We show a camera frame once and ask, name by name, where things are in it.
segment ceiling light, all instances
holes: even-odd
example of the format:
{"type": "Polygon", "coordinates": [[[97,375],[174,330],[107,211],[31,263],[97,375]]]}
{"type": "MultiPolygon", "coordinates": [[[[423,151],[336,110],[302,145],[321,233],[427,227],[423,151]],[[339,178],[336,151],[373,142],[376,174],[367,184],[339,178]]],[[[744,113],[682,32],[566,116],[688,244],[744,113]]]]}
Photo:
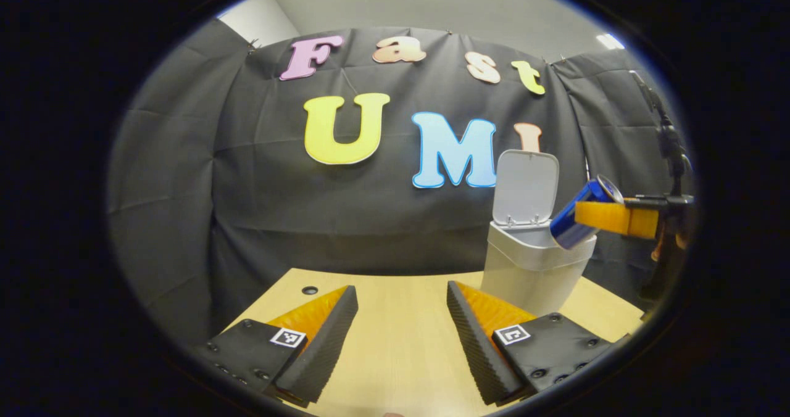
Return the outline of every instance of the ceiling light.
{"type": "Polygon", "coordinates": [[[611,49],[624,49],[624,48],[626,48],[626,47],[624,47],[623,44],[620,43],[620,41],[615,39],[615,37],[610,35],[609,33],[607,33],[606,35],[597,35],[596,39],[601,41],[601,44],[604,44],[604,46],[606,46],[606,48],[610,49],[610,50],[611,49]]]}

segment orange letter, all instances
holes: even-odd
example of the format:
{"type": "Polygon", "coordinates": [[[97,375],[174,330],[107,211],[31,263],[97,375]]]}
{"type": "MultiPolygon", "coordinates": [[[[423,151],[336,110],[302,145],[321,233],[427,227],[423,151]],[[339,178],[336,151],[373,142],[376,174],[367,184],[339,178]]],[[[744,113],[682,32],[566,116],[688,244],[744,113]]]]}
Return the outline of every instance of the orange letter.
{"type": "Polygon", "coordinates": [[[519,122],[513,125],[519,136],[522,137],[522,150],[528,152],[541,152],[541,144],[538,138],[541,137],[541,128],[534,124],[519,122]]]}
{"type": "Polygon", "coordinates": [[[494,63],[494,60],[490,57],[479,54],[479,52],[467,52],[464,58],[466,58],[466,61],[469,63],[466,69],[478,80],[487,83],[497,83],[502,79],[499,76],[499,72],[494,68],[496,67],[496,63],[494,63]]]}
{"type": "Polygon", "coordinates": [[[398,60],[415,62],[427,56],[427,53],[420,49],[420,41],[409,36],[383,39],[376,46],[378,50],[373,53],[373,60],[381,63],[398,62],[398,60]]]}

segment pink letter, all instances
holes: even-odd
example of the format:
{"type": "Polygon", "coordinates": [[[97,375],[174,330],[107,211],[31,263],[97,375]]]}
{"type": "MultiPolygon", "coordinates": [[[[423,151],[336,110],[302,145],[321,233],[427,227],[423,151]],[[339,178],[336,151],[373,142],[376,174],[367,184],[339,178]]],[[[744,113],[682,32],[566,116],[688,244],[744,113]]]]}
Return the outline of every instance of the pink letter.
{"type": "Polygon", "coordinates": [[[319,44],[330,44],[339,47],[343,45],[341,36],[330,36],[327,38],[305,39],[291,44],[294,54],[291,56],[291,63],[288,70],[280,75],[280,80],[294,80],[296,78],[307,78],[312,76],[315,68],[310,66],[310,61],[315,60],[316,64],[323,64],[326,58],[330,57],[330,46],[323,45],[316,49],[319,44]]]}

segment white trash bin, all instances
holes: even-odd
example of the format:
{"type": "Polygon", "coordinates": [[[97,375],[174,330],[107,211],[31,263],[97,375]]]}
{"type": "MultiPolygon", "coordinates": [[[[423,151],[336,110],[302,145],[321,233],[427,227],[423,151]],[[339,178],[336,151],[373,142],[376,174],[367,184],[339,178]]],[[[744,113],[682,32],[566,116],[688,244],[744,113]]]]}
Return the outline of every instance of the white trash bin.
{"type": "Polygon", "coordinates": [[[595,248],[594,235],[571,250],[551,237],[558,180],[553,155],[507,150],[499,156],[480,289],[535,316],[559,310],[595,248]]]}

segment screw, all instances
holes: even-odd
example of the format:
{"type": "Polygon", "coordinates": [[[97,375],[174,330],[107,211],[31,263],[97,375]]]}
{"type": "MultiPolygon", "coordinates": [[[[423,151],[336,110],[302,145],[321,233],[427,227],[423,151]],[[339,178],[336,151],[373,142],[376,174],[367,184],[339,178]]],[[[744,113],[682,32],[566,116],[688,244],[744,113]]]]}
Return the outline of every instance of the screw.
{"type": "Polygon", "coordinates": [[[252,370],[252,373],[255,374],[255,377],[260,378],[261,380],[268,380],[268,374],[260,369],[254,369],[252,370]]]}

